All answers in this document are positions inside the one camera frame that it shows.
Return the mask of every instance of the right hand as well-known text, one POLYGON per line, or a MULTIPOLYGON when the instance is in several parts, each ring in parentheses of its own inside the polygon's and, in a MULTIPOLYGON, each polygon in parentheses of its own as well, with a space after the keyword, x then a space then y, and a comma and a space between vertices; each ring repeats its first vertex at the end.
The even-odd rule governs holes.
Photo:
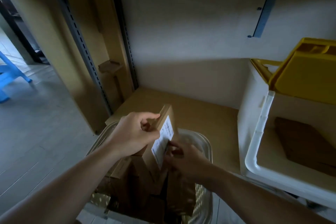
POLYGON ((166 163, 180 171, 187 179, 205 185, 210 178, 212 163, 192 144, 176 141, 170 141, 169 144, 176 149, 171 151, 171 155, 165 155, 166 163))

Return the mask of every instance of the white plastic bin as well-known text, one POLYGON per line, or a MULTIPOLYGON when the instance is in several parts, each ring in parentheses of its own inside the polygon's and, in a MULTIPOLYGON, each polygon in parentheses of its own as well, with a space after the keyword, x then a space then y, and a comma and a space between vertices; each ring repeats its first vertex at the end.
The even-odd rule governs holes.
POLYGON ((336 209, 336 177, 288 160, 274 130, 276 117, 307 123, 336 148, 336 106, 275 93, 249 67, 237 120, 241 173, 336 209))

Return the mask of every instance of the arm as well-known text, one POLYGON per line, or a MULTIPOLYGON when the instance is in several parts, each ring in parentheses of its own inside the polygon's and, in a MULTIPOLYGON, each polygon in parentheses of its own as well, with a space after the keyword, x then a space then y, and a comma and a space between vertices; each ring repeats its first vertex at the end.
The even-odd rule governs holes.
POLYGON ((184 176, 216 193, 246 224, 332 223, 303 205, 293 204, 263 188, 242 180, 209 162, 193 145, 171 142, 174 154, 166 162, 184 176))
POLYGON ((4 223, 73 223, 107 171, 122 157, 141 150, 160 137, 146 132, 147 119, 159 114, 130 113, 123 117, 97 150, 50 184, 24 199, 0 217, 4 223))

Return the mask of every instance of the white label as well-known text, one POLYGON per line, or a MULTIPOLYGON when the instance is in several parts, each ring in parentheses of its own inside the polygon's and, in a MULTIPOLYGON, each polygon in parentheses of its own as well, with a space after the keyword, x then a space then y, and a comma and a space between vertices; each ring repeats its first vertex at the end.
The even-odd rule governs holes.
POLYGON ((174 131, 168 115, 160 130, 160 138, 155 140, 152 147, 152 153, 160 169, 162 167, 163 156, 166 152, 167 143, 173 138, 173 135, 174 131))

